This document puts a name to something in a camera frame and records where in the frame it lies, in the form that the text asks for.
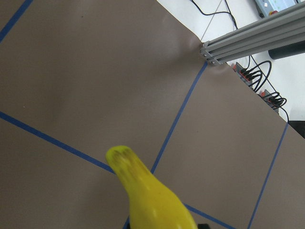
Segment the brown paper table mat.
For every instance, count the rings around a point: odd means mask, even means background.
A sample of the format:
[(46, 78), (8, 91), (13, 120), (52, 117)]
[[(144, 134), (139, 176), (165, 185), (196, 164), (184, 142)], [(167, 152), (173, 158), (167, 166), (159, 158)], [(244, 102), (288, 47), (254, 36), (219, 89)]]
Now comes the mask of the brown paper table mat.
[(305, 141), (155, 0), (0, 3), (0, 226), (121, 229), (132, 148), (213, 229), (302, 229)]

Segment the right red USB hub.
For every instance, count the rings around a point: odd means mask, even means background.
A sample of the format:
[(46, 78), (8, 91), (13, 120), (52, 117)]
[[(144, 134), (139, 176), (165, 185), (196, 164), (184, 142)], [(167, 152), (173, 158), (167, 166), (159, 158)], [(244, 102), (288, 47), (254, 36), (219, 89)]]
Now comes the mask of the right red USB hub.
[(259, 96), (273, 109), (277, 110), (287, 103), (287, 99), (279, 92), (270, 93), (266, 89), (259, 93)]

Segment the left teach pendant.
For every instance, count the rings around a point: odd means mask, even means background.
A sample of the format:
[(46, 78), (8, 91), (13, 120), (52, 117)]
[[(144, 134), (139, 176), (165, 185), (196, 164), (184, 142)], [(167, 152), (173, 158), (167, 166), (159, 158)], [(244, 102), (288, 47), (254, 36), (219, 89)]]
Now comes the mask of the left teach pendant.
[(266, 18), (302, 2), (304, 0), (254, 0), (260, 18)]

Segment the aluminium frame post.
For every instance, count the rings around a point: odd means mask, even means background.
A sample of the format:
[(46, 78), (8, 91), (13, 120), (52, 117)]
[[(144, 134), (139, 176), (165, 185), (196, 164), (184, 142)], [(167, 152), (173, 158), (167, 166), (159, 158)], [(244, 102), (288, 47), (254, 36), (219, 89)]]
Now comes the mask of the aluminium frame post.
[(218, 66), (241, 57), (305, 40), (305, 3), (301, 2), (214, 40), (204, 42), (200, 55)]

